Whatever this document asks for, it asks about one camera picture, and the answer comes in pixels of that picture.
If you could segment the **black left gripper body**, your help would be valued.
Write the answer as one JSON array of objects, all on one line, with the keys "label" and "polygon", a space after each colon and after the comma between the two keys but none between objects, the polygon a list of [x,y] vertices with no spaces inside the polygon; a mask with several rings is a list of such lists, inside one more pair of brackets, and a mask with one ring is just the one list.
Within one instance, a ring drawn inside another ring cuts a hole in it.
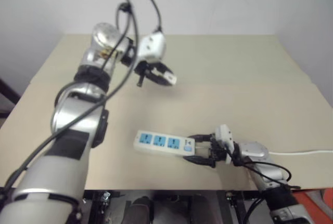
[{"label": "black left gripper body", "polygon": [[136,84],[138,87],[142,87],[144,79],[148,79],[156,84],[158,83],[158,75],[153,73],[156,66],[156,63],[148,63],[146,61],[141,61],[136,66],[134,72],[139,76],[139,80]]}]

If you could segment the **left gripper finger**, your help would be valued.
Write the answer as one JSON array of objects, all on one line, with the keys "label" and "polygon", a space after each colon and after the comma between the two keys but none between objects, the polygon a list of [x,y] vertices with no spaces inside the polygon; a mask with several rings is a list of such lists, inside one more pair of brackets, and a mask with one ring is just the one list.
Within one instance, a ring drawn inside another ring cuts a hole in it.
[{"label": "left gripper finger", "polygon": [[154,74],[152,72],[148,73],[148,79],[151,80],[152,82],[162,85],[162,86],[171,86],[170,81],[168,80],[170,73],[169,72],[164,72],[162,74]]},{"label": "left gripper finger", "polygon": [[162,78],[176,78],[173,71],[164,63],[157,63],[155,66],[156,76]]}]

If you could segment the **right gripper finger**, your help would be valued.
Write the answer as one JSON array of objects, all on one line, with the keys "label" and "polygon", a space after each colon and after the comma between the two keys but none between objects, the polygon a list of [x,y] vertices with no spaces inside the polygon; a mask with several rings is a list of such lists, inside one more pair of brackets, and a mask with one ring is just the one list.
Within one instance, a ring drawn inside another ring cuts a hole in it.
[{"label": "right gripper finger", "polygon": [[196,165],[209,166],[211,168],[216,167],[216,162],[212,158],[190,155],[190,156],[184,156],[183,159]]},{"label": "right gripper finger", "polygon": [[196,134],[193,135],[195,142],[211,142],[214,139],[214,134]]}]

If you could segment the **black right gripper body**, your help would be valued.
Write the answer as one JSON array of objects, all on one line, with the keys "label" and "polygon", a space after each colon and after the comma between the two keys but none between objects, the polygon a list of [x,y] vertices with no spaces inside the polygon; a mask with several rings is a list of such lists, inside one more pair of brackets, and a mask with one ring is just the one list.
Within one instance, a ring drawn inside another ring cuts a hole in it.
[{"label": "black right gripper body", "polygon": [[210,167],[215,168],[217,162],[225,162],[229,164],[229,148],[227,141],[221,137],[217,137],[215,134],[210,135],[210,152],[209,159],[211,161]]}]

